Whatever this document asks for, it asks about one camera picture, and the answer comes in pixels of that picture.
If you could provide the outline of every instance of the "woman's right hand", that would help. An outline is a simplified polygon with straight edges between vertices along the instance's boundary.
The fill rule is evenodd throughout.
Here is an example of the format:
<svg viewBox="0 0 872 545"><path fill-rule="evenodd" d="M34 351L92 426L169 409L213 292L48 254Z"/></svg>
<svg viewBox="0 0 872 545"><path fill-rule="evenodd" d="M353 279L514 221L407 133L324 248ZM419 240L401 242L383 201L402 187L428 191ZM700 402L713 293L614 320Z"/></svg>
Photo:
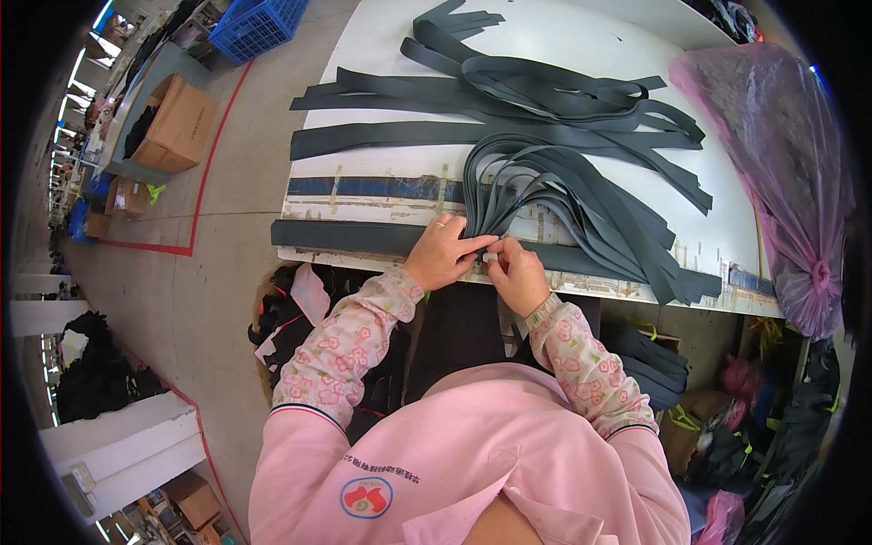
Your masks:
<svg viewBox="0 0 872 545"><path fill-rule="evenodd" d="M498 254L498 259L487 261L487 277L508 308L527 318L551 295L542 262L512 236L494 242L487 251Z"/></svg>

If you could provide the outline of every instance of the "black strap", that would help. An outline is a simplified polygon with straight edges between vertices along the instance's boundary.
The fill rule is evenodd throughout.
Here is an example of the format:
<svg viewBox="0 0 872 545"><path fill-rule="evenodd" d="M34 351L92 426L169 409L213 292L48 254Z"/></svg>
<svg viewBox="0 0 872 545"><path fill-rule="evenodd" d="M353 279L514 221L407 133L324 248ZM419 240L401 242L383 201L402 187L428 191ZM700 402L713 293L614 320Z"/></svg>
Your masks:
<svg viewBox="0 0 872 545"><path fill-rule="evenodd" d="M484 126L416 121L305 129L294 133L290 158L365 146L473 143L494 133L522 133L656 170L703 214L712 208L712 197L699 188L693 173L653 151L701 149L705 137L690 116L649 99L649 90L665 86L661 78L591 78L528 59L484 55L452 33L480 31L503 19L483 11L450 14L462 4L449 0L417 17L414 39L406 38L400 47L408 58L452 78L380 77L338 68L335 84L311 87L290 109L450 113ZM662 132L634 132L639 125Z"/></svg>
<svg viewBox="0 0 872 545"><path fill-rule="evenodd" d="M665 220L606 180L579 153L656 170L700 211L711 209L712 197L699 188L697 177L653 151L700 149L704 138L689 116L648 98L649 89L664 86L663 80L591 78L531 60L482 55L451 31L500 21L486 12L450 15L462 4L449 0L416 18L414 39L407 38L401 48L412 60L453 78L372 76L339 68L336 83L309 88L291 109L459 113L483 124L405 121L306 129L294 133L290 158L364 146L474 143L463 175L464 236L503 235L518 210L539 204L559 218L578 245L536 245L547 269L648 283L661 304L719 296L720 278L681 269L668 253L675 235ZM635 132L640 124L662 132ZM277 221L273 243L408 255L421 229Z"/></svg>
<svg viewBox="0 0 872 545"><path fill-rule="evenodd" d="M467 157L463 191L466 237L504 235L521 208L540 204L557 215L578 244L523 242L546 269L648 283L661 304L720 295L719 277L679 268L646 230L665 231L662 218L565 146L520 134L486 137ZM391 223L280 220L273 224L272 243L405 256L422 232L422 227Z"/></svg>

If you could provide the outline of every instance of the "white pillar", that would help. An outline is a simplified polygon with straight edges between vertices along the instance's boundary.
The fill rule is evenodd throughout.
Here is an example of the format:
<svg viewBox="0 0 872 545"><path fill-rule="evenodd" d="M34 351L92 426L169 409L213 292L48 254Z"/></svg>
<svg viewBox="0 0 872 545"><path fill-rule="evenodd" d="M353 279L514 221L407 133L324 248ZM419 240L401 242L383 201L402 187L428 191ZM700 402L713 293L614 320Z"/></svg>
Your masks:
<svg viewBox="0 0 872 545"><path fill-rule="evenodd" d="M70 286L72 279L69 275L18 273L15 275L12 288L15 293L58 293L60 291L58 286L61 282L66 282L66 285Z"/></svg>
<svg viewBox="0 0 872 545"><path fill-rule="evenodd" d="M54 267L53 263L29 262L18 267L18 272L29 275L47 275Z"/></svg>
<svg viewBox="0 0 872 545"><path fill-rule="evenodd" d="M88 311L87 301L10 301L9 306L14 337L61 333Z"/></svg>
<svg viewBox="0 0 872 545"><path fill-rule="evenodd" d="M78 476L78 487L93 511L82 514L87 524L206 458L195 409L172 392L104 412L94 420L41 430L39 438L59 479Z"/></svg>

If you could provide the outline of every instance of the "woman's left hand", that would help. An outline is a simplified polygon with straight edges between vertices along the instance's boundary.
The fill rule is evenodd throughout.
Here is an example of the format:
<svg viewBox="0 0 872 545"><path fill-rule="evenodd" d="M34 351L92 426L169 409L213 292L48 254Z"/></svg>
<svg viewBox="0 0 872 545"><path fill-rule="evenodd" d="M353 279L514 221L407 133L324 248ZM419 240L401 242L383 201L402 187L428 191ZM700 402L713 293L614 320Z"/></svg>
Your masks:
<svg viewBox="0 0 872 545"><path fill-rule="evenodd" d="M477 250L497 242L496 235L460 239L467 226L462 215L442 214L427 224L409 258L400 267L423 291L438 290L455 283L473 266Z"/></svg>

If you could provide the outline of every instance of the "company logo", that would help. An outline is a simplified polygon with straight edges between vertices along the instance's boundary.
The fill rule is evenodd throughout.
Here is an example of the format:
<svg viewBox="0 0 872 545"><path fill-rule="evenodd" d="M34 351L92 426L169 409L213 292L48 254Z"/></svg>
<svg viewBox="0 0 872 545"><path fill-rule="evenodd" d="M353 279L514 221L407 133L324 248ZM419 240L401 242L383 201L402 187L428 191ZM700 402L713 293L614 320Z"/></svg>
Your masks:
<svg viewBox="0 0 872 545"><path fill-rule="evenodd" d="M393 502L393 488L381 477L349 480L342 488L339 503L345 513L357 519L377 519Z"/></svg>

